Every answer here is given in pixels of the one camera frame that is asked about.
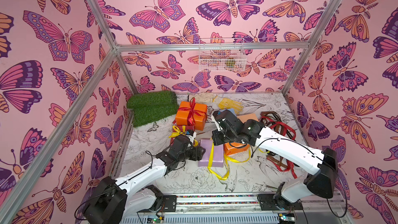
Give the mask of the peach gift box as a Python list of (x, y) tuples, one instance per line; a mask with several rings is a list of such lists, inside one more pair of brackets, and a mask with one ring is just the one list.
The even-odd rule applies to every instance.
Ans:
[(256, 114), (252, 113), (252, 114), (245, 114), (245, 115), (239, 115), (237, 116), (237, 118), (243, 123), (245, 124), (246, 122), (259, 122), (258, 121), (258, 117), (256, 116)]

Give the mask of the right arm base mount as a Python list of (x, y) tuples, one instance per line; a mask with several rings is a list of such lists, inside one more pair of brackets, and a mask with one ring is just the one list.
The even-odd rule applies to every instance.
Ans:
[(299, 201), (291, 203), (282, 197), (282, 188), (285, 183), (281, 183), (274, 194), (263, 193), (257, 196), (262, 211), (292, 211), (303, 210)]

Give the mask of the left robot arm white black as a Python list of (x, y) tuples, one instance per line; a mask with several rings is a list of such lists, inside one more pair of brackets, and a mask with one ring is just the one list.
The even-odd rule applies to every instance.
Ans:
[(102, 179), (91, 197), (81, 204), (84, 220), (90, 224), (118, 224), (123, 218), (162, 208), (163, 193), (152, 182), (175, 171), (180, 163), (200, 161), (206, 151), (193, 144), (190, 135), (180, 135), (167, 148), (151, 156), (151, 162), (116, 179)]

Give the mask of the purple gift box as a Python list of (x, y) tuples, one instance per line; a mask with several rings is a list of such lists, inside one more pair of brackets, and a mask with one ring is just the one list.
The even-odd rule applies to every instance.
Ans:
[(207, 167), (212, 162), (213, 168), (224, 167), (224, 150), (223, 146), (215, 146), (210, 139), (201, 139), (200, 146), (205, 149), (202, 159), (198, 162), (198, 167)]

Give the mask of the light blue gift box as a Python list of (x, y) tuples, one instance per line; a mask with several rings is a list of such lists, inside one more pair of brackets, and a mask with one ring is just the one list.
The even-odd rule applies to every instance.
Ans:
[(216, 116), (220, 115), (223, 111), (224, 111), (224, 110), (214, 111), (214, 112), (212, 113), (212, 115), (213, 115), (214, 117), (216, 117)]

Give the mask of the orange gift box front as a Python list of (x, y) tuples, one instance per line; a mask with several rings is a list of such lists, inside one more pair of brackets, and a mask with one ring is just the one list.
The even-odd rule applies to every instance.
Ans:
[(241, 144), (241, 143), (225, 143), (223, 145), (223, 150), (224, 154), (226, 156), (231, 156), (240, 152), (247, 151), (250, 148), (249, 145), (247, 144)]

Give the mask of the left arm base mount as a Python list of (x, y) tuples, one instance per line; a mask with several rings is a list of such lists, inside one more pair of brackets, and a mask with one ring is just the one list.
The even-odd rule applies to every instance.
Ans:
[(154, 185), (144, 188), (143, 193), (145, 200), (141, 212), (176, 212), (176, 195), (165, 195)]

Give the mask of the black printed ribbon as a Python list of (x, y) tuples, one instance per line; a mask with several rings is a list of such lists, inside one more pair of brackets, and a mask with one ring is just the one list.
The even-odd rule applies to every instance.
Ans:
[(286, 123), (282, 122), (282, 119), (278, 113), (274, 111), (262, 112), (261, 122), (263, 122), (265, 126), (274, 130), (276, 133), (295, 141), (296, 131)]

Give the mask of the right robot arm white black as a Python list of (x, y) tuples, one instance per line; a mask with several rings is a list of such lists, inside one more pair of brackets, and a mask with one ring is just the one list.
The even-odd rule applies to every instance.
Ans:
[(332, 149), (302, 145), (257, 120), (242, 122), (228, 110), (214, 112), (211, 119), (217, 127), (212, 132), (214, 145), (234, 142), (266, 149), (305, 170), (303, 176), (280, 184), (273, 196), (276, 203), (291, 204), (312, 195), (333, 198), (338, 172), (337, 153)]

